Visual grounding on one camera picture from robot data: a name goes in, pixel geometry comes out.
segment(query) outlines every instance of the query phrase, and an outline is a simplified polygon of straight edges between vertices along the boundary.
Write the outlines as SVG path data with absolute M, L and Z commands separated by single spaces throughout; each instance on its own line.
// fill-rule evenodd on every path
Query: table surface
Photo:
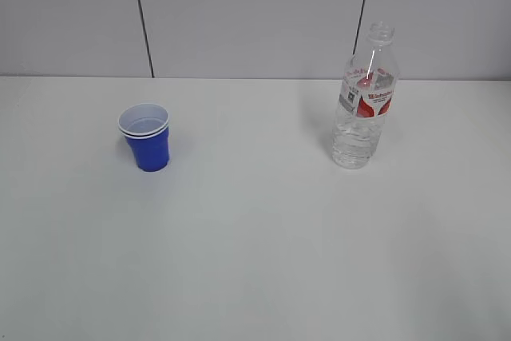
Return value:
M 511 82 L 400 81 L 358 171 L 338 92 L 1 78 L 1 340 L 511 339 Z M 155 173 L 117 131 L 144 101 Z

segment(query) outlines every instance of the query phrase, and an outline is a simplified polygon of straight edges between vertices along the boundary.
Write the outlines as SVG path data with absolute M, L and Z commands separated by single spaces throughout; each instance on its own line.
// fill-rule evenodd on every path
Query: red and white label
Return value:
M 381 68 L 374 81 L 374 73 L 366 71 L 366 75 L 360 78 L 361 73 L 364 73 L 363 69 L 344 75 L 339 102 L 356 117 L 369 118 L 386 114 L 394 94 L 394 77 Z

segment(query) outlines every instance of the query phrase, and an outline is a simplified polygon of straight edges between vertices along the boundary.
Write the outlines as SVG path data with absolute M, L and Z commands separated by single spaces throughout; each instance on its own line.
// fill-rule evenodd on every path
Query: stacked cups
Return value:
M 138 104 L 119 117 L 119 130 L 125 136 L 138 168 L 155 172 L 170 161 L 168 112 L 156 104 Z

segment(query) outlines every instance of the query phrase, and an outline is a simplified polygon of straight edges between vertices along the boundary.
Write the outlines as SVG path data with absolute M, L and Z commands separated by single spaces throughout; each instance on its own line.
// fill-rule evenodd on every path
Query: cup rim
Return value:
M 145 132 L 145 133 L 135 133 L 135 132 L 131 132 L 131 131 L 128 131 L 127 129 L 124 129 L 121 127 L 121 118 L 122 116 L 128 112 L 130 109 L 132 108 L 136 108 L 138 106 L 141 106 L 141 105 L 152 105 L 152 106 L 156 106 L 156 107 L 159 107 L 161 109 L 163 109 L 166 113 L 167 113 L 167 120 L 163 123 L 163 125 L 161 125 L 160 127 L 156 128 L 156 129 L 153 129 L 152 131 L 148 131 L 148 132 Z M 156 103 L 139 103 L 139 104 L 135 104 L 135 105 L 132 105 L 130 107 L 128 107 L 127 109 L 125 109 L 120 115 L 119 115 L 119 118 L 117 119 L 117 127 L 119 128 L 119 130 L 127 137 L 131 137 L 131 138 L 136 138 L 136 137 L 139 137 L 139 138 L 147 138 L 147 137 L 153 137 L 156 133 L 159 133 L 160 131 L 164 130 L 165 128 L 168 127 L 168 122 L 170 121 L 170 113 L 168 113 L 168 110 L 162 106 L 162 105 L 159 105 L 159 104 L 156 104 Z
M 127 137 L 128 139 L 135 139 L 135 140 L 144 140 L 144 139 L 150 139 L 152 137 L 156 137 L 158 136 L 159 134 L 161 134 L 163 131 L 165 131 L 166 129 L 168 129 L 169 126 L 168 126 L 168 123 L 165 124 L 164 126 L 162 126 L 157 132 L 155 133 L 152 133 L 150 135 L 147 135 L 147 136 L 133 136 L 133 135 L 130 135 L 128 133 L 126 133 L 125 131 L 121 130 L 121 133 Z

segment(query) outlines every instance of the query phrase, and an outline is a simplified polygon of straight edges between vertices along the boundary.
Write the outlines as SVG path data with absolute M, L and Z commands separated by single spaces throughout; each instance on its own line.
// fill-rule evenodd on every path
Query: water bottle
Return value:
M 390 45 L 394 28 L 374 23 L 344 70 L 335 113 L 335 163 L 359 169 L 374 154 L 399 77 Z

